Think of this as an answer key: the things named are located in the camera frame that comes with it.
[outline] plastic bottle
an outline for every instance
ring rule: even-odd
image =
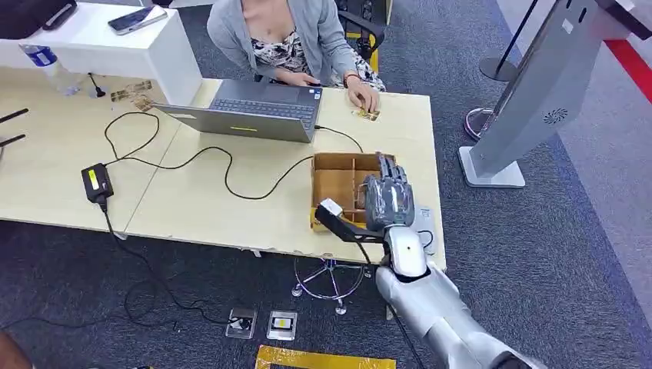
[[[57,55],[47,46],[21,45],[22,51],[41,69],[52,85],[63,95],[79,91],[78,78],[59,62]]]

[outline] floral dress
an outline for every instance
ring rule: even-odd
[[[304,49],[301,47],[301,39],[296,31],[288,35],[283,42],[267,43],[252,38],[251,45],[254,47],[254,55],[256,55],[257,62],[272,67],[285,68],[294,73],[310,74]],[[353,48],[349,49],[351,50],[351,57],[354,60],[362,81],[377,91],[386,91],[385,84],[378,77],[378,73],[371,69],[369,63],[358,55]],[[331,75],[330,85],[339,88],[344,87],[342,78],[335,71]]]

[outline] robotic arm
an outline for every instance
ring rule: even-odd
[[[382,154],[378,160],[380,177],[364,181],[367,229],[340,218],[341,208],[331,199],[321,202],[315,217],[342,241],[383,244],[385,257],[376,270],[378,290],[448,368],[545,368],[487,333],[472,318],[455,284],[428,266],[420,238],[410,228],[412,187],[403,168]]]

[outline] yellow sticker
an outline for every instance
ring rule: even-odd
[[[251,131],[251,132],[258,132],[258,129],[256,128],[246,128],[246,127],[229,127],[230,129],[234,129],[236,131]]]
[[[100,184],[98,183],[98,177],[95,175],[95,170],[91,169],[88,171],[88,177],[91,179],[91,186],[93,186],[93,189],[98,190]]]

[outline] smartphone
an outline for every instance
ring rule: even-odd
[[[137,29],[143,28],[154,22],[165,19],[168,13],[158,5],[148,6],[133,12],[131,14],[123,15],[120,18],[108,21],[108,26],[113,29],[117,35],[126,35]]]

